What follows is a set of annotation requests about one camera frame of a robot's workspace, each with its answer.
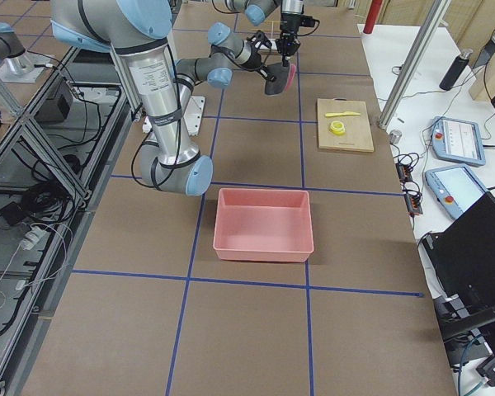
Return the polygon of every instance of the blue cable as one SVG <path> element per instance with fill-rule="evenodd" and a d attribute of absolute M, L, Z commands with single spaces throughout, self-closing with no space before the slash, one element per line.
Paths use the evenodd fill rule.
<path fill-rule="evenodd" d="M 457 389 L 459 396 L 462 396 L 462 393 L 460 392 L 460 376 L 462 375 L 462 367 L 464 366 L 464 360 L 466 355 L 468 354 L 468 350 L 470 347 L 474 344 L 475 341 L 477 341 L 479 338 L 481 338 L 482 334 L 479 334 L 477 337 L 475 337 L 473 340 L 468 342 L 468 345 L 464 347 L 464 350 L 462 351 L 462 356 L 460 357 L 460 363 L 459 363 L 459 376 L 457 378 Z"/>
<path fill-rule="evenodd" d="M 476 391 L 478 391 L 480 388 L 483 387 L 484 385 L 484 381 L 480 381 L 478 384 L 476 384 L 468 393 L 466 393 L 464 396 L 471 396 L 472 394 L 474 394 Z"/>

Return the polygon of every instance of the red cylinder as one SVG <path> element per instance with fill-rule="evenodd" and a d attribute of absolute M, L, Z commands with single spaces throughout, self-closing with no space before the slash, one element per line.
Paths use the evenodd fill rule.
<path fill-rule="evenodd" d="M 363 33 L 366 33 L 367 35 L 372 33 L 372 30 L 374 29 L 374 25 L 378 20 L 378 15 L 380 14 L 382 3 L 383 0 L 372 0 L 369 9 L 369 15 L 367 15 L 366 17 L 365 29 L 363 29 Z"/>

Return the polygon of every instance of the pink plastic container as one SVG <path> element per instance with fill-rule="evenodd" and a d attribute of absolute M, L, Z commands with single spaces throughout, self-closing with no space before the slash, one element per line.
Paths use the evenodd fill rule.
<path fill-rule="evenodd" d="M 314 251 L 308 192 L 221 189 L 213 248 L 222 260 L 304 262 Z"/>

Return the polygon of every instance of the pink bin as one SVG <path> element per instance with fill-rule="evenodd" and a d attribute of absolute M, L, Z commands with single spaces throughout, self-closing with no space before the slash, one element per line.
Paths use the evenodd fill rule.
<path fill-rule="evenodd" d="M 308 192 L 221 189 L 213 248 L 222 260 L 304 262 L 314 251 Z"/>

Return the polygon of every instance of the yellow ring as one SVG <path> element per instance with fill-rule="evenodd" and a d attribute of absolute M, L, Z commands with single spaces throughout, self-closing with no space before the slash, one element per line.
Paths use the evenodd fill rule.
<path fill-rule="evenodd" d="M 337 136 L 341 136 L 342 134 L 345 134 L 345 125 L 341 121 L 332 121 L 330 123 L 330 132 Z"/>

